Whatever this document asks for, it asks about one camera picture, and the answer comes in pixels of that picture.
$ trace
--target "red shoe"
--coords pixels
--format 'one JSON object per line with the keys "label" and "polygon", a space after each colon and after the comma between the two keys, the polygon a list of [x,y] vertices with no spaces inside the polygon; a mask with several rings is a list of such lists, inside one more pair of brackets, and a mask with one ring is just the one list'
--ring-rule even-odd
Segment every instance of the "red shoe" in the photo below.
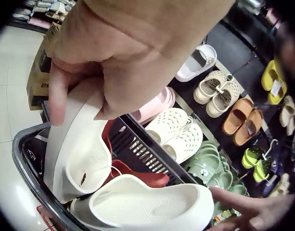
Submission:
{"label": "red shoe", "polygon": [[102,134],[101,134],[101,138],[105,142],[105,144],[107,145],[107,148],[109,149],[111,155],[112,155],[112,147],[111,147],[111,143],[109,140],[109,131],[111,129],[113,122],[114,122],[114,120],[108,120],[108,122],[105,125],[104,130],[102,131]]}
{"label": "red shoe", "polygon": [[[116,167],[122,174],[131,174],[142,180],[147,186],[151,188],[161,188],[165,186],[169,177],[164,173],[137,173],[132,171],[126,164],[120,160],[113,160],[112,166]],[[114,169],[111,169],[111,173],[104,182],[103,185],[108,183],[113,178],[119,176],[120,174]]]}

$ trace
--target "plastic hanger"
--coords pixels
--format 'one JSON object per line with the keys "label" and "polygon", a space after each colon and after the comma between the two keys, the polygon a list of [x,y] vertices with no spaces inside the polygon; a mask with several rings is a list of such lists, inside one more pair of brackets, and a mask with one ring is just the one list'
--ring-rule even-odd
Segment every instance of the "plastic hanger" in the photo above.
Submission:
{"label": "plastic hanger", "polygon": [[231,74],[227,75],[227,81],[222,85],[222,86],[216,86],[216,90],[220,92],[220,94],[223,94],[222,88],[227,84],[227,83],[233,83],[234,77]]}
{"label": "plastic hanger", "polygon": [[273,147],[273,143],[276,142],[276,144],[278,144],[278,140],[273,139],[272,142],[270,143],[269,149],[267,150],[267,152],[265,154],[262,154],[262,157],[264,160],[267,160],[266,156],[269,154],[269,152],[272,150]]}

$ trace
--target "lime green clog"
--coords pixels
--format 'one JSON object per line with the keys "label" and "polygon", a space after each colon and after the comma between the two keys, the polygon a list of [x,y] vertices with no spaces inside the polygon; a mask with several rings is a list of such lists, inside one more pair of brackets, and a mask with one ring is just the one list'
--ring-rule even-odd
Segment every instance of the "lime green clog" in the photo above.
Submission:
{"label": "lime green clog", "polygon": [[260,156],[261,154],[259,149],[250,150],[247,148],[242,158],[242,165],[247,169],[252,168],[259,163]]}
{"label": "lime green clog", "polygon": [[261,182],[263,180],[266,180],[269,177],[269,170],[263,166],[263,161],[259,161],[259,163],[256,165],[254,172],[253,172],[253,178],[256,182]]}

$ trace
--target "pink slipper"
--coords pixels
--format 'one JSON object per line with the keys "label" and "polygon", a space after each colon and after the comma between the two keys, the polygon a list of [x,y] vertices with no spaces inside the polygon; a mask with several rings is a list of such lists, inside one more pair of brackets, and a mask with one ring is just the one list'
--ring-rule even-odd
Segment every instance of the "pink slipper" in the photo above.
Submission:
{"label": "pink slipper", "polygon": [[165,87],[165,89],[154,99],[131,114],[136,118],[136,120],[138,120],[139,123],[143,125],[151,121],[163,110],[169,108],[172,104],[173,98],[175,99],[175,95],[173,96],[172,92]]}

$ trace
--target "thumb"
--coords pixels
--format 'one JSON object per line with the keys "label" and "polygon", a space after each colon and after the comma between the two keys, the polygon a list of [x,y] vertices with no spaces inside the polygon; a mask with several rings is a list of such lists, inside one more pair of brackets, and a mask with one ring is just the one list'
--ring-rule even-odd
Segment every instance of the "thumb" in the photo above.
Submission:
{"label": "thumb", "polygon": [[51,64],[49,80],[49,110],[52,125],[59,126],[63,123],[66,110],[69,73]]}

